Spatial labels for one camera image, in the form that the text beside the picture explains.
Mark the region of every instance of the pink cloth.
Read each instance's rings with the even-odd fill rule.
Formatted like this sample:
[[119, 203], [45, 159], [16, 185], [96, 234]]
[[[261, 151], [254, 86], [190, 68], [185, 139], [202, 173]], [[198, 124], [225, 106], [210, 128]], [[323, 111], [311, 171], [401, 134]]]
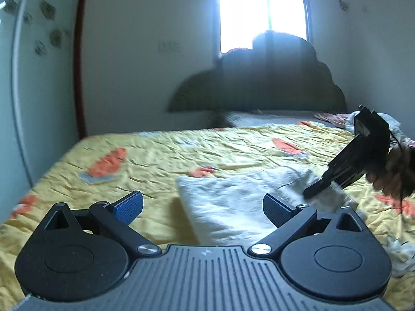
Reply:
[[332, 123], [335, 127], [339, 129], [344, 129], [346, 126], [346, 119], [349, 114], [328, 114], [326, 112], [315, 114], [314, 117], [317, 119], [327, 121]]

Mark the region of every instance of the window frame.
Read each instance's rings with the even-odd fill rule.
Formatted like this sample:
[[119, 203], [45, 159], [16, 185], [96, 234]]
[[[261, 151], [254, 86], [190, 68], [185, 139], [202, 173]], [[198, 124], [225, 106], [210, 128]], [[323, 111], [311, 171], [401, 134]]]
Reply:
[[[310, 7], [310, 0], [302, 0], [304, 3], [304, 12], [306, 15], [306, 34], [307, 34], [307, 41], [310, 43], [313, 43], [313, 32], [311, 27], [311, 7]], [[269, 6], [269, 0], [267, 0], [267, 14], [268, 14], [268, 30], [272, 29], [271, 24], [271, 13], [270, 13], [270, 6]], [[219, 59], [224, 53], [221, 52], [220, 48], [220, 41], [221, 41], [221, 23], [220, 23], [220, 0], [215, 0], [215, 10], [214, 10], [214, 61]]]

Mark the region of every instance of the human hand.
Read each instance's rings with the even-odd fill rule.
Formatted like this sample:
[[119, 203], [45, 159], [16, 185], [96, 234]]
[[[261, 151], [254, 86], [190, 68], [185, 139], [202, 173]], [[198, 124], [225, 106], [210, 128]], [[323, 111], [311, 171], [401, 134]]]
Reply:
[[415, 173], [409, 169], [410, 158], [411, 151], [408, 146], [402, 144], [401, 151], [399, 146], [395, 145], [389, 152], [386, 160], [386, 173], [382, 176], [377, 176], [373, 172], [368, 172], [366, 179], [373, 183], [373, 188], [376, 191], [382, 190], [384, 195], [391, 195], [395, 199], [403, 199], [412, 194], [408, 192], [405, 186], [402, 191], [403, 179], [405, 182], [411, 181], [415, 183]]

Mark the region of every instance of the yellow bedspread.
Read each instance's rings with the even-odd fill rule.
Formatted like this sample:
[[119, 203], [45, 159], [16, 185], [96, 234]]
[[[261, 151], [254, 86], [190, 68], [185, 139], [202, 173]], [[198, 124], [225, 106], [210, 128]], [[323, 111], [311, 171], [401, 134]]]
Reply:
[[[275, 145], [275, 138], [291, 143], [302, 152], [295, 155]], [[0, 227], [0, 310], [8, 310], [22, 297], [14, 275], [17, 254], [31, 232], [56, 202], [72, 209], [86, 209], [96, 201], [113, 202], [133, 190], [144, 195], [144, 210], [131, 224], [143, 236], [165, 248], [168, 243], [196, 244], [197, 241], [181, 207], [175, 179], [197, 167], [216, 170], [208, 176], [273, 169], [293, 163], [307, 164], [322, 174], [327, 163], [352, 139], [340, 129], [311, 123], [306, 125], [255, 128], [110, 134], [87, 138], [74, 146], [34, 186], [30, 194], [38, 199], [26, 203], [26, 212], [16, 211]], [[79, 176], [115, 148], [125, 148], [126, 158], [119, 171], [107, 182], [88, 184]], [[364, 178], [346, 189], [359, 202], [367, 224], [381, 243], [390, 235], [402, 242], [415, 242], [415, 223], [407, 217], [402, 229], [399, 214], [375, 193]], [[410, 308], [414, 274], [392, 278], [386, 300], [399, 310]]]

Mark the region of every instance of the fabric pile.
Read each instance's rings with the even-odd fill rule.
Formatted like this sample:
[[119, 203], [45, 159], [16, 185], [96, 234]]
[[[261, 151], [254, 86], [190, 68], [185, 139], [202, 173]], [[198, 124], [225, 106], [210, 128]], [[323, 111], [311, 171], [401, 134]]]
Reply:
[[314, 115], [315, 118], [326, 121], [333, 124], [339, 129], [344, 129], [346, 126], [346, 120], [349, 114], [329, 114], [326, 112], [318, 113]]
[[[225, 179], [180, 176], [177, 186], [200, 244], [242, 245], [247, 249], [276, 229], [262, 210], [266, 193], [295, 207], [306, 203], [302, 192], [318, 179], [310, 168], [293, 165]], [[327, 213], [343, 205], [357, 207], [335, 183], [306, 204]]]
[[[346, 123], [345, 123], [345, 127], [344, 129], [346, 131], [349, 131], [350, 133], [354, 134], [354, 117], [359, 113], [359, 111], [355, 111], [352, 112], [351, 114], [349, 114], [349, 116], [346, 119]], [[402, 143], [406, 143], [409, 145], [413, 144], [413, 140], [408, 138], [403, 132], [402, 129], [400, 127], [400, 122], [397, 121], [395, 118], [393, 118], [392, 116], [388, 115], [388, 114], [379, 114], [388, 124], [389, 124], [389, 129], [391, 130], [392, 134], [395, 136], [395, 138], [402, 142]]]

